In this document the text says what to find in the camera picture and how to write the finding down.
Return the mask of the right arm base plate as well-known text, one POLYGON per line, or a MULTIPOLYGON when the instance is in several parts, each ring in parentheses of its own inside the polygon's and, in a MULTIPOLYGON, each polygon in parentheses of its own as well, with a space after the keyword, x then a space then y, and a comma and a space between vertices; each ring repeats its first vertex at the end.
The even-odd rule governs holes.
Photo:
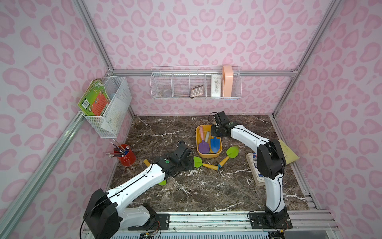
POLYGON ((247 218, 250 221, 252 229, 292 229, 293 225, 288 213, 270 213, 270 212, 249 212, 247 218))

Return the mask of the green shovel yellow handle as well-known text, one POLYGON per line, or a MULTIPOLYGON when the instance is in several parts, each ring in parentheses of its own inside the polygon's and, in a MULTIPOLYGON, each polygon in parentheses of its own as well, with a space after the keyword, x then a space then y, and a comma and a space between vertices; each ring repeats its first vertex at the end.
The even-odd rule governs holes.
POLYGON ((226 158, 223 159, 219 164, 218 164, 218 169, 221 169, 225 164, 226 162, 230 159, 230 158, 236 158, 237 155, 239 154, 239 151, 240 151, 240 148, 239 146, 235 145, 235 146, 232 146, 230 147, 226 154, 226 158))

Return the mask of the purple shovel pink handle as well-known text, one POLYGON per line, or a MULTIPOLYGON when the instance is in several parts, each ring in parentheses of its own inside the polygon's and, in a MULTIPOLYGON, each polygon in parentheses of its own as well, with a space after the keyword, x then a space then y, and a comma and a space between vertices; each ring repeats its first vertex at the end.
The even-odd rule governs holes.
POLYGON ((205 142, 205 135, 206 132, 202 126, 199 127, 199 133, 201 136, 201 143, 199 144, 199 152, 202 154, 209 154, 210 153, 210 146, 208 143, 205 142))

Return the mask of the small calculator on shelf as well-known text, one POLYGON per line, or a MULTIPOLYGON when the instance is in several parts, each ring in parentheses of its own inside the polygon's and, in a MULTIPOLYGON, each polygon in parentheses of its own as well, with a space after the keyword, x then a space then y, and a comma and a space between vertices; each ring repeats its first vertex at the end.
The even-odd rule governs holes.
POLYGON ((205 94, 204 85, 199 85, 191 88, 191 97, 199 97, 205 94))

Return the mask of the white box on shelf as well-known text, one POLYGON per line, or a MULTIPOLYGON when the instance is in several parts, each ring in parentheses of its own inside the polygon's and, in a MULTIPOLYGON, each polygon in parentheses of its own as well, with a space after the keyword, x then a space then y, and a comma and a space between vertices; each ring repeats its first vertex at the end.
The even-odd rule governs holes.
POLYGON ((221 88, 222 88, 222 76, 221 75, 212 75, 211 76, 210 96, 211 97, 221 97, 221 88))

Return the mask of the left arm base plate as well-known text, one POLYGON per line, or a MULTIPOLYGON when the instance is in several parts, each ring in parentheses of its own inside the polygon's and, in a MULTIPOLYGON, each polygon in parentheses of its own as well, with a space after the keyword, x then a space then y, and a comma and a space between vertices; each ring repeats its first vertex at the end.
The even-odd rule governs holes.
POLYGON ((143 226, 129 227, 129 231, 151 231, 160 229, 161 231, 169 230, 170 214, 159 213, 150 216, 149 220, 143 226))

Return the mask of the white mesh wall basket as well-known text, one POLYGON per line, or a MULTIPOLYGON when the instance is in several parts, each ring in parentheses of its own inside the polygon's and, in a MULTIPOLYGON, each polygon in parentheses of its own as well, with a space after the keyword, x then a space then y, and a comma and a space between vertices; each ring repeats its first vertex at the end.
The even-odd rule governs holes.
POLYGON ((97 82, 88 96, 79 104, 87 107, 85 119, 101 138, 117 138, 132 100, 127 79, 110 76, 104 84, 97 82))

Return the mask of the red pen cup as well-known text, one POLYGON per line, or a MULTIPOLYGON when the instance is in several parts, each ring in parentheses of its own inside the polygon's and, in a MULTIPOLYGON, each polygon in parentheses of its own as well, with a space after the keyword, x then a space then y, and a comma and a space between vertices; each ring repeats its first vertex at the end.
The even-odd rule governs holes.
POLYGON ((125 154, 121 157, 118 157, 119 161, 123 166, 132 166, 136 161, 136 155, 128 144, 122 144, 121 146, 125 149, 125 154))

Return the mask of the blue shovel wooden handle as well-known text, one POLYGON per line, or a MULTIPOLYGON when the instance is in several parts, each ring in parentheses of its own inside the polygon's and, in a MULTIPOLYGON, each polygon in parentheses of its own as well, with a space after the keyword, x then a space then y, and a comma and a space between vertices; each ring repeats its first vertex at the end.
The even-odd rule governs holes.
POLYGON ((220 151, 220 138, 211 136, 210 147, 213 153, 218 153, 220 151))

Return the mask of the orange storage box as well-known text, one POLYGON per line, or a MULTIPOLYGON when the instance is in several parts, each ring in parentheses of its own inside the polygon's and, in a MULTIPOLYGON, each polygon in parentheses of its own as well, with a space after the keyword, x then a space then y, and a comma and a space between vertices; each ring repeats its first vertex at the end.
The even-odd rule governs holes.
POLYGON ((211 125, 196 128, 197 152, 202 158, 215 158, 222 152, 221 138, 211 135, 211 125))

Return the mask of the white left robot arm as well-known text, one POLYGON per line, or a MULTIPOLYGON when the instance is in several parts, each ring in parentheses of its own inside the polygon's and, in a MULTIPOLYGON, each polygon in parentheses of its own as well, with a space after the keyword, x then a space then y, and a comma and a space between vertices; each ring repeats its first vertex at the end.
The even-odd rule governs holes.
POLYGON ((128 205, 151 187, 194 169, 193 151, 179 141, 177 148, 162 156, 129 181, 108 191, 96 190, 83 216, 94 238, 111 239, 118 231, 147 231, 147 238, 169 229, 170 215, 158 214, 148 204, 136 208, 128 205))

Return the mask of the white paper in basket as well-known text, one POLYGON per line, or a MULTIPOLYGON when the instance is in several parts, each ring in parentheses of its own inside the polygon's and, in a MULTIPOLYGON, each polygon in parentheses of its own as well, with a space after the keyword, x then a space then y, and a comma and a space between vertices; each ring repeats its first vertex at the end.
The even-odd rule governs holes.
POLYGON ((127 104, 118 97, 114 97, 103 116, 100 128, 117 134, 126 115, 126 110, 127 104))

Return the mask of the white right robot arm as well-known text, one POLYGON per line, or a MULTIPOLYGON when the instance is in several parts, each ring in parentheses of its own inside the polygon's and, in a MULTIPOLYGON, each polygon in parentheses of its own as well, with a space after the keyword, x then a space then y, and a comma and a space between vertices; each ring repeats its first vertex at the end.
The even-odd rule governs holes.
POLYGON ((265 224, 275 227, 287 216, 283 199, 283 178, 287 164, 280 142, 259 136, 245 126, 230 121, 224 111, 213 117, 216 124, 211 127, 212 136, 230 137, 256 153, 257 168, 266 186, 265 224))

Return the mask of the green shovel under left arm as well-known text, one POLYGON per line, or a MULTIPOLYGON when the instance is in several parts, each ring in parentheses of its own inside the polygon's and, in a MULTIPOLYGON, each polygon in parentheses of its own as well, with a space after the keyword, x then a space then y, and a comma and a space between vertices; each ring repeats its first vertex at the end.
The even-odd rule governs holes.
MULTIPOLYGON (((147 167, 150 167, 150 166, 151 166, 151 163, 150 163, 147 159, 143 160, 143 163, 144 163, 147 167)), ((167 180, 164 180, 164 181, 158 183, 158 185, 162 185, 162 186, 164 186, 164 185, 166 185, 166 184, 167 184, 167 180)))

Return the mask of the light blue shovel white handle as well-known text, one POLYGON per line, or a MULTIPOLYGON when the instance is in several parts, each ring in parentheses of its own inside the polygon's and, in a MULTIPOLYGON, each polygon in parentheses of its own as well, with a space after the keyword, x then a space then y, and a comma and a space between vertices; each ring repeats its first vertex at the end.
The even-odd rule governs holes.
POLYGON ((208 143, 209 138, 210 138, 210 132, 207 131, 207 132, 206 132, 206 135, 205 135, 205 142, 206 142, 206 143, 208 143))

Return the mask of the green red book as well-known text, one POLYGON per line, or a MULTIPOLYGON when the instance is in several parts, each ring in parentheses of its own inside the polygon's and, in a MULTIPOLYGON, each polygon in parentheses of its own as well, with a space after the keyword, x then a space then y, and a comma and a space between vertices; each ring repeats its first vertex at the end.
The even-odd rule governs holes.
POLYGON ((78 102, 78 107, 86 116, 103 116, 111 100, 100 79, 91 82, 78 102))

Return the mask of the pink box on shelf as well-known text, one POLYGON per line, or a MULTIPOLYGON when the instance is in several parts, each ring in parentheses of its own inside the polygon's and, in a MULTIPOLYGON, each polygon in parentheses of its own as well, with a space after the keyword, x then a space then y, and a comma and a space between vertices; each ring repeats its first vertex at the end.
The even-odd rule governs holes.
POLYGON ((223 96, 229 98, 232 95, 233 88, 233 68, 231 65, 223 65, 222 78, 223 78, 223 96))

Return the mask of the yellow-green paper booklet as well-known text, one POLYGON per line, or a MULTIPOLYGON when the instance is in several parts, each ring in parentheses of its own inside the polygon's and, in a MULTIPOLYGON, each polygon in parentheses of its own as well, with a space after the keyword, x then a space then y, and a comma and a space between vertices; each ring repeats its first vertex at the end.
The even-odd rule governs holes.
POLYGON ((300 159, 298 155, 296 155, 281 139, 279 139, 285 160, 286 165, 289 165, 300 159))

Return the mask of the green shovel blue-tipped handle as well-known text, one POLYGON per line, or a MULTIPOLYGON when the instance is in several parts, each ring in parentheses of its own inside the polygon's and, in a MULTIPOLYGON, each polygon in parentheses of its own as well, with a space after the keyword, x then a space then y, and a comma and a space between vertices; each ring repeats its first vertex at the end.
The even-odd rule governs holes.
POLYGON ((199 157, 195 157, 195 156, 194 156, 194 167, 195 167, 195 168, 200 168, 200 167, 202 167, 202 166, 204 166, 204 167, 206 167, 206 168, 210 168, 210 169, 216 170, 216 171, 219 171, 219 167, 218 167, 218 166, 203 163, 203 161, 202 161, 201 158, 199 158, 199 157))

